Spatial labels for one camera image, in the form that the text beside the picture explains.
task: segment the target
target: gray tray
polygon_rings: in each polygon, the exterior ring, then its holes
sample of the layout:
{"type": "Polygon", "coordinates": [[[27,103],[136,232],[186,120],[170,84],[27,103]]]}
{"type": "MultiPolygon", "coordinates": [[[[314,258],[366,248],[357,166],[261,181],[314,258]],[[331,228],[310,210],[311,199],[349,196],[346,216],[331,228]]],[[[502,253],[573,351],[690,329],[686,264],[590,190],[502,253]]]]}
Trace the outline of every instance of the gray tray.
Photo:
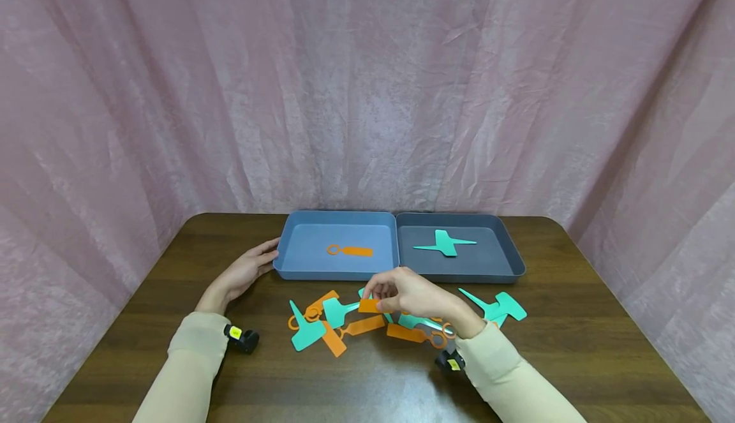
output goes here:
{"type": "Polygon", "coordinates": [[[401,265],[437,283],[515,283],[526,264],[503,221],[489,214],[403,213],[396,217],[401,265]],[[453,239],[477,241],[456,244],[456,257],[435,250],[434,231],[446,230],[453,239]]]}
{"type": "Polygon", "coordinates": [[[387,212],[294,211],[278,250],[274,268],[283,279],[367,281],[398,266],[396,219],[387,212]],[[344,247],[369,248],[372,255],[328,250],[344,247]]]}

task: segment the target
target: pink curtain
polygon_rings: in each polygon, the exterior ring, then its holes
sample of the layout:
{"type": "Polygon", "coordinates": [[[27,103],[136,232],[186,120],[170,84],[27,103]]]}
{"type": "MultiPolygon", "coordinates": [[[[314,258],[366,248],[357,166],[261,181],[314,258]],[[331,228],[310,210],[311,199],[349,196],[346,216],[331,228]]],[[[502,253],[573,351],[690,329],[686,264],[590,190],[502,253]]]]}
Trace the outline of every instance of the pink curtain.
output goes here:
{"type": "Polygon", "coordinates": [[[735,0],[0,0],[0,23],[0,419],[43,417],[188,217],[351,207],[552,217],[730,421],[735,0]]]}

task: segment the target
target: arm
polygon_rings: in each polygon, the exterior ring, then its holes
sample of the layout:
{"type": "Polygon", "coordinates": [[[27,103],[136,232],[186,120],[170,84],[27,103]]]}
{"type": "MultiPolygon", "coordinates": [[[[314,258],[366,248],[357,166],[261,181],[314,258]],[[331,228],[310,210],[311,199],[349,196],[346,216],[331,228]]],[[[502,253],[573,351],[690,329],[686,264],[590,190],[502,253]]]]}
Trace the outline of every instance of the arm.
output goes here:
{"type": "Polygon", "coordinates": [[[133,419],[134,423],[207,420],[212,381],[227,349],[224,317],[230,301],[270,270],[279,239],[248,250],[207,288],[194,313],[184,318],[168,347],[168,359],[133,419]]]}
{"type": "Polygon", "coordinates": [[[584,422],[503,333],[459,297],[406,267],[374,275],[362,296],[371,294],[380,299],[378,310],[407,311],[449,321],[457,332],[456,346],[468,378],[504,423],[584,422]]]}
{"type": "Polygon", "coordinates": [[[227,318],[195,311],[171,339],[168,359],[145,395],[134,423],[204,422],[212,381],[225,355],[227,318]]]}

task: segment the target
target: orange tag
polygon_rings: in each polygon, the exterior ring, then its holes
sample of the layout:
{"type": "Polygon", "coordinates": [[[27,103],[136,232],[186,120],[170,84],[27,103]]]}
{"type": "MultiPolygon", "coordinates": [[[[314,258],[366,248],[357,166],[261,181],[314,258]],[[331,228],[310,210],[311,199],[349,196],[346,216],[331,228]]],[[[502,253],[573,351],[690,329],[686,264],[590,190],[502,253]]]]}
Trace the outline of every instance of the orange tag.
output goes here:
{"type": "Polygon", "coordinates": [[[392,313],[392,311],[383,312],[378,310],[378,302],[376,299],[362,299],[357,311],[360,313],[392,313]]]}
{"type": "Polygon", "coordinates": [[[304,318],[309,322],[318,320],[319,316],[321,316],[321,310],[316,307],[308,307],[306,308],[306,312],[304,312],[304,318]]]}
{"type": "Polygon", "coordinates": [[[322,336],[322,340],[329,347],[329,350],[332,350],[334,357],[339,357],[343,352],[347,351],[347,346],[342,341],[342,337],[338,336],[332,327],[329,327],[328,322],[322,322],[324,323],[324,327],[326,327],[326,333],[322,336]]]}
{"type": "Polygon", "coordinates": [[[385,318],[382,316],[371,316],[364,320],[354,321],[349,323],[347,327],[339,330],[339,337],[342,339],[345,333],[351,336],[358,336],[361,333],[369,332],[371,330],[380,329],[385,325],[385,318]]]}
{"type": "Polygon", "coordinates": [[[373,257],[373,250],[371,248],[356,248],[354,246],[348,246],[346,248],[342,248],[342,254],[362,255],[362,257],[373,257]]]}
{"type": "Polygon", "coordinates": [[[426,341],[426,332],[420,329],[406,329],[396,323],[388,324],[388,337],[395,337],[396,339],[415,341],[416,343],[423,343],[426,341]]]}
{"type": "Polygon", "coordinates": [[[338,299],[339,294],[336,291],[329,291],[325,293],[322,297],[319,297],[317,301],[312,303],[310,306],[306,307],[305,313],[308,314],[309,310],[319,310],[319,313],[321,313],[322,311],[324,311],[324,308],[322,307],[322,303],[326,301],[326,299],[330,299],[330,298],[338,299]]]}

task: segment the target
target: left hand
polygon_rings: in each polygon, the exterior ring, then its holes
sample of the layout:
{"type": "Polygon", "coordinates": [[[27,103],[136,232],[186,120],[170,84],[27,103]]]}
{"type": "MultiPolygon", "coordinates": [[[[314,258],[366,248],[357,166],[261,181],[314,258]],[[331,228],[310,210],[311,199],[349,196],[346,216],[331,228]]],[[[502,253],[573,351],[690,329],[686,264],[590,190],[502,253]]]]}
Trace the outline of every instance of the left hand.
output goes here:
{"type": "Polygon", "coordinates": [[[271,262],[278,257],[278,251],[273,248],[280,239],[257,245],[229,265],[206,289],[195,311],[224,315],[229,302],[242,296],[260,275],[271,271],[271,262]]]}

